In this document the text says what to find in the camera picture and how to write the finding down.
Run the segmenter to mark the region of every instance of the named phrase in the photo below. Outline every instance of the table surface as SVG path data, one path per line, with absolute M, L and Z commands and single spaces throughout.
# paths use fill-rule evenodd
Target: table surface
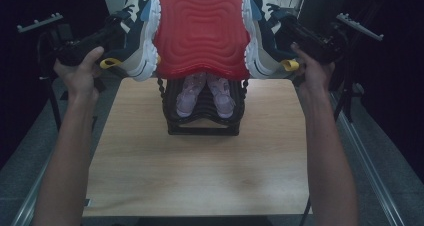
M 161 100 L 156 79 L 122 81 L 84 216 L 303 213 L 305 123 L 291 81 L 249 80 L 238 136 L 168 135 Z

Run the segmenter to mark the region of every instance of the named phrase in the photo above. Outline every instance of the shoe sole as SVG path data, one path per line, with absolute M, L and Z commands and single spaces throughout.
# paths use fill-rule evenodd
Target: shoe sole
M 135 69 L 127 72 L 135 81 L 144 81 L 150 78 L 156 70 L 158 53 L 153 45 L 153 39 L 159 28 L 160 13 L 159 0 L 151 0 L 149 21 L 147 21 L 144 35 L 140 34 L 140 43 L 143 40 L 143 47 L 134 52 L 134 54 L 142 54 L 140 64 Z
M 241 11 L 244 27 L 250 36 L 250 42 L 244 51 L 244 62 L 246 64 L 246 68 L 249 70 L 253 77 L 258 79 L 266 79 L 271 74 L 273 74 L 274 71 L 270 71 L 269 69 L 265 68 L 259 60 L 258 48 L 259 46 L 262 48 L 262 42 L 259 41 L 262 40 L 258 40 L 256 38 L 256 27 L 255 23 L 253 22 L 253 13 L 250 0 L 242 1 Z

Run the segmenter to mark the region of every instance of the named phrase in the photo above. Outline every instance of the forearm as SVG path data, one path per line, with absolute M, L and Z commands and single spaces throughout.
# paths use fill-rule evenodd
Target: forearm
M 308 181 L 317 225 L 358 225 L 355 183 L 327 92 L 306 100 Z
M 37 199 L 34 225 L 79 225 L 90 164 L 94 104 L 69 103 Z

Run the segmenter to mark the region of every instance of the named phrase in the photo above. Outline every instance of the yellow shoe accent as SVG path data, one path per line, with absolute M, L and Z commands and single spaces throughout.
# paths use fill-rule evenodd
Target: yellow shoe accent
M 122 62 L 119 59 L 107 58 L 103 59 L 102 62 L 100 62 L 100 68 L 107 69 L 113 66 L 118 66 L 120 64 L 122 64 Z
M 281 65 L 283 65 L 284 69 L 288 72 L 296 71 L 300 66 L 296 60 L 283 60 L 281 61 Z

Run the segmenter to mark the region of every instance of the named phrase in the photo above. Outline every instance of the person's right hand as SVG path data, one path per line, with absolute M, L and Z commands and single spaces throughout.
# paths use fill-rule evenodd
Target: person's right hand
M 293 51 L 299 56 L 300 68 L 296 72 L 298 76 L 305 75 L 305 82 L 300 85 L 300 96 L 309 100 L 316 97 L 327 97 L 328 85 L 334 71 L 334 63 L 321 65 L 311 58 L 296 43 L 291 45 Z

